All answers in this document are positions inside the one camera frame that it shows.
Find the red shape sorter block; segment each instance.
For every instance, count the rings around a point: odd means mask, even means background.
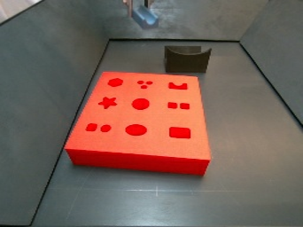
[[[203,175],[211,152],[198,77],[105,72],[66,150],[77,165]]]

